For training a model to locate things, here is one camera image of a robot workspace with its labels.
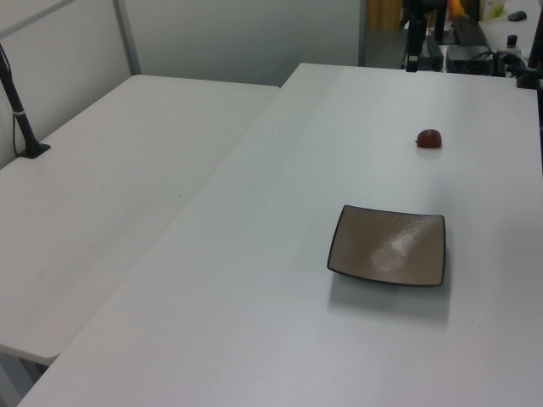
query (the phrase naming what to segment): tabletop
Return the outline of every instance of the tabletop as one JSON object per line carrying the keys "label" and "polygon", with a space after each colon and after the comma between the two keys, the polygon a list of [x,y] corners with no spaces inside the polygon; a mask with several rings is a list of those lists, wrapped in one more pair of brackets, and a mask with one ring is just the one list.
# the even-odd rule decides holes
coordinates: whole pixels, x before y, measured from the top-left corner
{"label": "tabletop", "polygon": [[277,93],[134,76],[0,171],[0,351],[50,364]]}
{"label": "tabletop", "polygon": [[[515,11],[526,12],[524,21],[511,22],[507,16]],[[518,37],[517,46],[527,57],[534,42],[535,29],[540,18],[541,6],[539,0],[507,0],[504,14],[491,20],[480,21],[484,35],[494,51],[499,46],[507,44],[507,36],[513,34]]]}
{"label": "tabletop", "polygon": [[[21,407],[537,405],[541,178],[514,81],[302,64]],[[346,204],[443,215],[443,286],[327,270]]]}

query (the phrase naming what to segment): black stand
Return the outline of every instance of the black stand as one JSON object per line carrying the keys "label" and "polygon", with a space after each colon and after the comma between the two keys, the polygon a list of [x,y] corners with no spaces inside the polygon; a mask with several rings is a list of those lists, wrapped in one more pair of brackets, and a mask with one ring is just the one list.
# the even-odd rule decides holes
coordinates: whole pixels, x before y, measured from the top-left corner
{"label": "black stand", "polygon": [[[409,29],[407,31],[407,43],[406,43],[406,71],[407,72],[417,72],[418,63],[421,53],[423,51],[424,40],[426,39],[426,13],[434,10],[439,10],[441,13],[446,12],[446,2],[445,0],[402,0],[402,8],[409,10],[411,12],[411,19],[409,20]],[[443,18],[443,23],[445,23],[445,14],[439,15],[439,18]],[[436,36],[439,41],[443,39],[443,27],[441,32],[437,32]],[[433,44],[435,42],[435,47],[430,47],[428,52],[434,48],[438,48],[438,43],[435,39],[432,40]]]}
{"label": "black stand", "polygon": [[517,78],[517,87],[523,89],[537,89],[539,80],[543,79],[539,67],[541,60],[543,60],[543,8],[540,12],[540,20],[537,23],[534,44],[532,45],[532,51],[529,54],[528,66]]}
{"label": "black stand", "polygon": [[447,3],[443,2],[435,14],[434,36],[438,44],[443,44],[443,34],[445,31],[445,17],[447,15]]}
{"label": "black stand", "polygon": [[0,80],[2,81],[6,95],[8,95],[9,104],[11,104],[11,109],[14,111],[15,119],[19,123],[19,128],[25,138],[26,150],[20,153],[20,156],[28,159],[39,157],[51,147],[47,144],[40,144],[34,137],[31,124],[26,117],[25,109],[20,101],[17,89],[15,89],[8,59],[3,53],[2,46],[0,46]]}

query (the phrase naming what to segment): bottle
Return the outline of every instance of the bottle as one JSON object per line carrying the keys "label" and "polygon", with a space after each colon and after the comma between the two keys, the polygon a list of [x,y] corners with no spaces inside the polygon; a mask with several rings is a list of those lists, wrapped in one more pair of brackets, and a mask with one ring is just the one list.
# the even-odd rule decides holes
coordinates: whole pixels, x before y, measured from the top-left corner
{"label": "bottle", "polygon": [[507,36],[507,45],[505,47],[503,45],[498,47],[498,54],[501,54],[500,57],[503,57],[504,53],[510,53],[511,55],[522,58],[520,49],[517,47],[517,39],[517,36]]}

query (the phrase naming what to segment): black device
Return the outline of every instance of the black device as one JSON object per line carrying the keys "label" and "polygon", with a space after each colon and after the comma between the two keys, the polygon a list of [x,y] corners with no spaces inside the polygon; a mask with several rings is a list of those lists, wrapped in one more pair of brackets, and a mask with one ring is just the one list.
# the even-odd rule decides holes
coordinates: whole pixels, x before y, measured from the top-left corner
{"label": "black device", "polygon": [[19,94],[15,88],[14,79],[11,74],[11,67],[9,66],[8,57],[3,51],[2,45],[0,44],[0,80],[2,81],[3,89],[6,91],[8,96],[9,104],[11,104],[11,109],[13,110],[13,115],[19,124],[19,128],[23,133],[25,138],[26,149],[19,154],[20,157],[25,157],[28,159],[35,159],[39,157],[51,147],[47,144],[40,144],[34,137],[34,132],[32,131],[31,124],[26,117],[25,109],[23,108],[23,103],[20,101]]}
{"label": "black device", "polygon": [[[418,70],[419,59],[421,57],[421,54],[423,53],[423,44],[424,40],[426,39],[426,13],[440,9],[444,7],[444,4],[446,6],[445,0],[402,1],[402,7],[411,12],[406,42],[407,72],[417,72]],[[429,47],[428,53],[432,52],[434,52],[434,47]]]}
{"label": "black device", "polygon": [[516,23],[517,21],[523,21],[526,20],[528,16],[526,15],[525,11],[515,11],[514,13],[511,13],[507,16],[507,19],[509,21],[512,21]]}
{"label": "black device", "polygon": [[438,40],[435,36],[429,36],[425,41],[426,47],[423,47],[418,57],[418,70],[433,70],[441,72],[443,69],[444,56],[439,48]]}
{"label": "black device", "polygon": [[479,23],[466,14],[456,16],[452,19],[452,28],[455,32],[458,45],[489,46],[489,42]]}
{"label": "black device", "polygon": [[488,75],[492,53],[485,46],[450,45],[447,48],[447,72],[453,74]]}

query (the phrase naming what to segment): ceramic plate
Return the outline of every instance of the ceramic plate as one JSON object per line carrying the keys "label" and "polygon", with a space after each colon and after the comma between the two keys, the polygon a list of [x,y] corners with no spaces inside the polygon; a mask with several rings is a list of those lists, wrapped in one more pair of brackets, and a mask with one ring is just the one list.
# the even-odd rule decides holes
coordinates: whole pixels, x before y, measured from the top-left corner
{"label": "ceramic plate", "polygon": [[344,206],[327,267],[376,282],[440,286],[445,272],[445,218]]}

